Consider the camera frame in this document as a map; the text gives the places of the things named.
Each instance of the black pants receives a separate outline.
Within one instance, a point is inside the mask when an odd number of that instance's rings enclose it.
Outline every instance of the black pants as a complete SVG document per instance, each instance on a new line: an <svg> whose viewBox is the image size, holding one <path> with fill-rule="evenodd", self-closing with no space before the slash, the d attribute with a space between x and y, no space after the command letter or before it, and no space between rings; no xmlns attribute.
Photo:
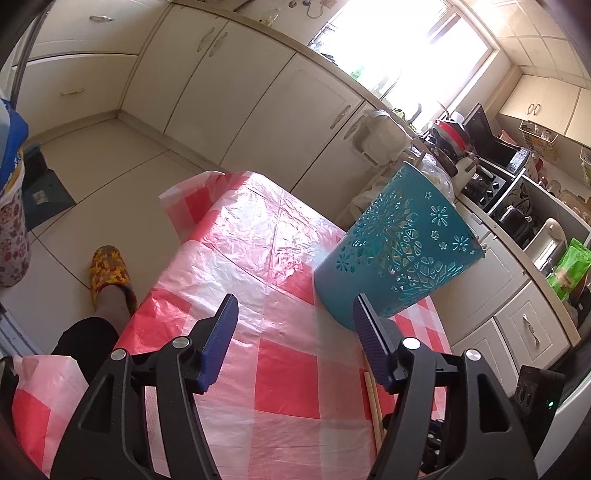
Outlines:
<svg viewBox="0 0 591 480"><path fill-rule="evenodd" d="M71 356L90 383L113 351L117 340L119 335L109 322L100 317L90 317L62 333L52 355Z"/></svg>

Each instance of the upper cabinet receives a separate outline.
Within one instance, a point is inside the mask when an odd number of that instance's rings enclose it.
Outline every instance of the upper cabinet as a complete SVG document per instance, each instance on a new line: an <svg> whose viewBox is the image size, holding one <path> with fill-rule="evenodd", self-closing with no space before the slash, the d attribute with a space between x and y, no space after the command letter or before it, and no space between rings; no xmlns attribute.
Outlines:
<svg viewBox="0 0 591 480"><path fill-rule="evenodd" d="M566 136L591 147L591 90L581 89L573 119L570 121Z"/></svg>
<svg viewBox="0 0 591 480"><path fill-rule="evenodd" d="M564 135L580 88L556 79L523 75L499 113L534 122Z"/></svg>
<svg viewBox="0 0 591 480"><path fill-rule="evenodd" d="M548 79L523 75L499 113L529 120Z"/></svg>

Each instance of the green package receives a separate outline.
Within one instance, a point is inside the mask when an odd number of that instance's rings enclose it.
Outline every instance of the green package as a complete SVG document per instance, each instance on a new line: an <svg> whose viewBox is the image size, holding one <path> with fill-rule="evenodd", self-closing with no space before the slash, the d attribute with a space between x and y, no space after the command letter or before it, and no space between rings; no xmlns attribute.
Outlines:
<svg viewBox="0 0 591 480"><path fill-rule="evenodd" d="M560 301L570 295L589 267L591 267L591 251L573 238L558 266L548 276L548 283Z"/></svg>

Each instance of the plastic bag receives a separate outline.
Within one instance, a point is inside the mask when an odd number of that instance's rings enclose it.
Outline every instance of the plastic bag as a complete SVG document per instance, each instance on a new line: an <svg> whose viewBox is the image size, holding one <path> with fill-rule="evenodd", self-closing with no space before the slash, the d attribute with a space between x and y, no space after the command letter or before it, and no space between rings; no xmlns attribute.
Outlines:
<svg viewBox="0 0 591 480"><path fill-rule="evenodd" d="M548 283L560 301L574 290L589 267L591 267L591 251L573 238L558 266L548 277Z"/></svg>
<svg viewBox="0 0 591 480"><path fill-rule="evenodd" d="M437 164L437 160L432 155L427 154L423 162L418 165L418 169L448 199L449 203L453 205L455 195L453 193L452 178Z"/></svg>
<svg viewBox="0 0 591 480"><path fill-rule="evenodd" d="M49 477L57 447L88 383L70 356L14 357L12 418L18 443Z"/></svg>

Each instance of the slipper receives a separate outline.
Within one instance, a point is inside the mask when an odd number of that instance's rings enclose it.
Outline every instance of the slipper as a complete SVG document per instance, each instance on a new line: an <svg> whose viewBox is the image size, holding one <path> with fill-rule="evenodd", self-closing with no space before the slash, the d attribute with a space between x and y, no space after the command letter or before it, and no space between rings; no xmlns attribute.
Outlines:
<svg viewBox="0 0 591 480"><path fill-rule="evenodd" d="M133 315L137 309L137 299L131 288L131 280L127 273L121 252L113 245L100 247L92 256L90 264L90 295L92 304L96 308L96 299L100 291L107 285L117 285L125 293L129 314Z"/></svg>

